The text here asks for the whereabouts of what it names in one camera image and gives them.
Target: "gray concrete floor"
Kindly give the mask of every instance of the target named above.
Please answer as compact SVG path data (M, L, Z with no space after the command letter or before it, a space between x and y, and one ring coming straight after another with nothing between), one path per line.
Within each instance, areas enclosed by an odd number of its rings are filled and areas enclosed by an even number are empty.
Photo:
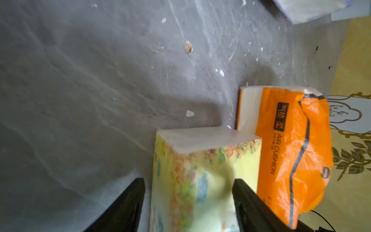
M82 231L135 177L148 231L157 128L233 127L246 82L328 93L347 21L255 2L1 1L0 231Z

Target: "paint speck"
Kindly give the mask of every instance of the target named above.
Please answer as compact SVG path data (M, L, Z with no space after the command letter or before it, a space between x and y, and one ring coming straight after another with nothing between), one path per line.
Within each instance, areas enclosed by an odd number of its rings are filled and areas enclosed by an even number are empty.
M193 111L190 111L190 110L187 110L187 112L185 113L185 115L187 117L192 117L192 116L194 116L194 112Z
M184 43L184 47L187 54L190 54L193 51L192 44L188 40Z

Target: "floral print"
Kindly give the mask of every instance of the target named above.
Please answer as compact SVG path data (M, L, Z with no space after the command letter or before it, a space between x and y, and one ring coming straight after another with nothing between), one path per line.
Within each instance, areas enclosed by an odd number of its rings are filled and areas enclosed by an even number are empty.
M161 168L161 165L158 165L157 162L160 161L161 156L171 156L172 158L172 169L168 173L172 179L170 231L189 231L194 219L194 205L197 202L203 203L207 198L207 192L206 196L202 196L202 198L205 198L202 200L200 200L200 194L198 193L200 186L207 188L206 174L204 172L197 172L200 164L204 167L224 165L226 160L232 157L239 159L244 155L254 153L256 147L260 146L260 143L260 140L255 140L253 142L213 148L190 154L179 154L161 136L157 135L154 154L154 173L160 173L157 169ZM158 178L157 175L154 176L152 187L155 186L155 178Z

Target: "black cable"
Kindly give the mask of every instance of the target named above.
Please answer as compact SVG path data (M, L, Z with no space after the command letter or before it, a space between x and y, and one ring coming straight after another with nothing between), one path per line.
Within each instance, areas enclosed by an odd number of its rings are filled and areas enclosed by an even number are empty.
M316 214L318 214L321 218L323 218L326 222L327 222L327 224L328 225L330 225L330 227L332 228L332 230L334 231L334 232L336 232L335 231L335 229L332 227L332 225L324 218L324 217L322 217L322 215L320 215L319 213L317 213L316 211L314 211L314 210L311 210L312 212L314 212L314 213L316 213Z

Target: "white tissue paper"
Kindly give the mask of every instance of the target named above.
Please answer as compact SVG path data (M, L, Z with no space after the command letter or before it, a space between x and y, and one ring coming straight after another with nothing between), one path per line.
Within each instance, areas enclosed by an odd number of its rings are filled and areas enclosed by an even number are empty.
M150 232L235 232L232 187L256 192L262 140L228 127L159 130Z
M352 5L353 0L274 0L292 24L305 23Z

